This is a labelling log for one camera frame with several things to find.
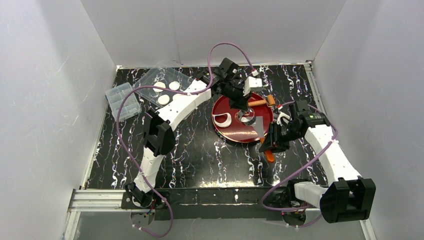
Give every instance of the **white round piece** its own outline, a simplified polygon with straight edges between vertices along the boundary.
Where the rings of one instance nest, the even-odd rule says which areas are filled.
[[[163,82],[161,82],[161,81],[156,82],[153,86],[155,86],[155,87],[159,87],[159,88],[166,88],[166,87],[167,87],[167,86],[165,85],[165,83],[163,83]],[[162,90],[162,89],[153,88],[153,91],[155,91],[156,93],[160,93],[160,92],[162,92],[163,90]]]
[[[172,96],[172,100],[175,101],[175,100],[181,98],[181,96],[182,96],[182,94],[177,93],[177,94]]]
[[[169,84],[169,89],[171,89],[171,90],[176,91],[176,90],[178,90],[179,88],[180,88],[180,83],[179,83],[179,82],[177,82],[177,81],[173,81],[173,82],[171,82],[171,83]]]
[[[157,98],[157,102],[160,105],[167,105],[170,102],[170,96],[168,96],[166,94],[165,95],[162,95],[162,96],[160,96],[160,97]]]

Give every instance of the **white panel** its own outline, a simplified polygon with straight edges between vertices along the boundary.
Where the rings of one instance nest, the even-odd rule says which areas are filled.
[[[169,0],[81,0],[116,65],[176,66]]]
[[[219,42],[233,42],[254,63],[306,61],[315,58],[345,0],[174,0],[181,62],[206,65]],[[246,63],[231,46],[219,46],[223,58]]]
[[[348,0],[315,59],[341,146],[376,195],[377,239],[423,239],[424,2]]]
[[[80,1],[2,1],[0,239],[61,238],[114,63]]]
[[[218,42],[234,42],[252,61],[315,57],[346,0],[81,0],[116,65],[206,65]],[[220,46],[224,57],[245,63]]]

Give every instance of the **gray object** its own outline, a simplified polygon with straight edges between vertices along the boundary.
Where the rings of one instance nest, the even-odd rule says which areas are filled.
[[[133,90],[133,87],[129,82],[116,86],[112,89],[106,90],[106,98],[109,102],[110,109],[112,110],[112,116],[117,119],[119,108],[124,100],[125,96]],[[133,93],[126,100],[122,111],[119,116],[119,122],[129,119],[142,112],[139,101],[137,101],[136,95]]]
[[[251,125],[254,131],[260,138],[265,137],[264,135],[264,117],[257,116],[255,122]]]

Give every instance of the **wooden stick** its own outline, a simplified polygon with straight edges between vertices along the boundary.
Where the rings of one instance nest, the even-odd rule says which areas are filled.
[[[249,107],[255,107],[255,106],[260,106],[260,105],[264,105],[264,104],[267,104],[267,101],[265,99],[264,100],[257,100],[257,101],[250,101],[250,102],[247,103],[247,105]]]
[[[273,97],[271,94],[269,94],[269,95],[266,97],[266,100],[268,100],[268,105],[269,105],[270,107],[274,107],[274,106],[276,105],[276,101],[275,101],[274,97]]]

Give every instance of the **white connector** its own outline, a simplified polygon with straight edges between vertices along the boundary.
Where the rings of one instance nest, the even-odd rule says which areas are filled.
[[[244,88],[243,88],[244,96],[248,95],[250,92],[257,92],[261,90],[262,90],[262,79],[249,76],[244,81]]]
[[[258,70],[255,69],[254,71],[252,71],[252,76],[253,77],[256,77],[258,75],[259,75]]]

